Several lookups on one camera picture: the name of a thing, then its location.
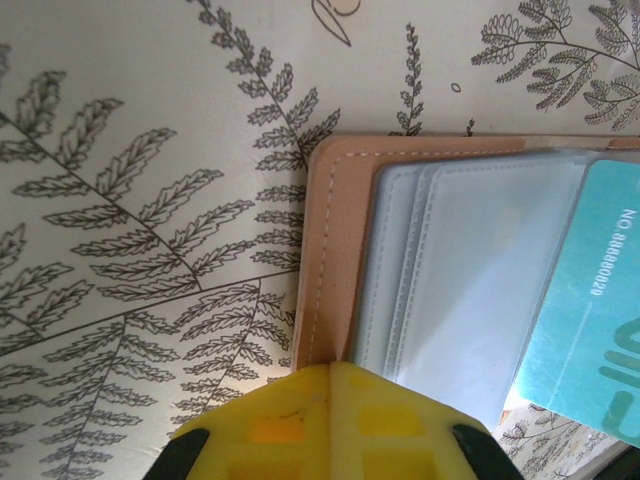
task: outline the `rectangular hole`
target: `rectangular hole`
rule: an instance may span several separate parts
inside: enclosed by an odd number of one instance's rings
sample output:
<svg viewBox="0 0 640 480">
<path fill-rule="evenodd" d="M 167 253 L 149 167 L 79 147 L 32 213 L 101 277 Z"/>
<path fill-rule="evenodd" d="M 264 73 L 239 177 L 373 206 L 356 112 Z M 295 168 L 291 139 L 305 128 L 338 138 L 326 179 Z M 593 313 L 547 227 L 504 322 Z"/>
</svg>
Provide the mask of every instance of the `rectangular hole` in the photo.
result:
<svg viewBox="0 0 640 480">
<path fill-rule="evenodd" d="M 304 438 L 304 416 L 301 412 L 281 417 L 259 418 L 247 431 L 251 443 L 297 443 Z"/>
<path fill-rule="evenodd" d="M 366 452 L 363 480 L 441 480 L 430 452 Z"/>
<path fill-rule="evenodd" d="M 371 437 L 425 434 L 420 417 L 406 407 L 363 407 L 358 413 L 358 430 Z"/>
<path fill-rule="evenodd" d="M 231 465 L 229 480 L 301 480 L 302 466 L 299 462 L 245 462 Z"/>
</svg>

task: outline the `teal card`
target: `teal card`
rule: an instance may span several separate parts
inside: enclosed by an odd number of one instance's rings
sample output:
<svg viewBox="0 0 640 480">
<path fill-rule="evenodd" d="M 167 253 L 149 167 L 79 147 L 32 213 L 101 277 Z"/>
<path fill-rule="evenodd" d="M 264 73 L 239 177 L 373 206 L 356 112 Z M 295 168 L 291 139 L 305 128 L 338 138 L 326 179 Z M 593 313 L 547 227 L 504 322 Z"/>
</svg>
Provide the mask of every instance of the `teal card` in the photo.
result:
<svg viewBox="0 0 640 480">
<path fill-rule="evenodd" d="M 589 169 L 516 387 L 640 447 L 640 165 Z"/>
</svg>

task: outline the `leather cover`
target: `leather cover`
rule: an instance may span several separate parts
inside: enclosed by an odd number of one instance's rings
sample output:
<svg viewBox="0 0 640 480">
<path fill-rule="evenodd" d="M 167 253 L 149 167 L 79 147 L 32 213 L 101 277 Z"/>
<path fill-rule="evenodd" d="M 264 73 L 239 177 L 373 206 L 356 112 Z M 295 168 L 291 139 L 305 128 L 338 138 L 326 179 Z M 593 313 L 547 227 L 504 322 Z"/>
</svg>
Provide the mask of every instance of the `leather cover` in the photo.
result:
<svg viewBox="0 0 640 480">
<path fill-rule="evenodd" d="M 509 155 L 545 147 L 640 149 L 622 137 L 333 137 L 310 166 L 293 368 L 348 360 L 369 209 L 381 167 Z"/>
</svg>

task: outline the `fern wallpaper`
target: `fern wallpaper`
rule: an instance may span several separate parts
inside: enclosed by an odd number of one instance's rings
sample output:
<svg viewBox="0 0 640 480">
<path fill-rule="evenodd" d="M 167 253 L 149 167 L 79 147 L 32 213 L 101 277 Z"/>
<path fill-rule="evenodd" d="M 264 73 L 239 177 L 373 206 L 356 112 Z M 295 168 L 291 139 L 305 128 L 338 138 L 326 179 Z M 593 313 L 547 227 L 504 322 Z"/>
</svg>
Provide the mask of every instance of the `fern wallpaper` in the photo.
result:
<svg viewBox="0 0 640 480">
<path fill-rule="evenodd" d="M 638 134 L 639 32 L 604 1 L 2 2 L 0 476 L 142 478 L 288 373 L 320 141 Z M 612 443 L 559 425 L 500 437 L 528 478 Z"/>
</svg>

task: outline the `yellow plastic object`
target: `yellow plastic object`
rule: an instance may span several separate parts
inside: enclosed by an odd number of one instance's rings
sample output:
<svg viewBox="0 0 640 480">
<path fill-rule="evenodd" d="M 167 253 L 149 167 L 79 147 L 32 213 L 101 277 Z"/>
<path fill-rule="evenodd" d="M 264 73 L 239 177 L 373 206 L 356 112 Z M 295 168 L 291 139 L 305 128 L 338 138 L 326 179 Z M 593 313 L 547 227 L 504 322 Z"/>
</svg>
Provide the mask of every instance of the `yellow plastic object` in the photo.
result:
<svg viewBox="0 0 640 480">
<path fill-rule="evenodd" d="M 184 425 L 145 480 L 476 480 L 460 425 L 486 436 L 476 420 L 359 367 L 311 366 Z M 174 444 L 190 435 L 199 447 Z"/>
</svg>

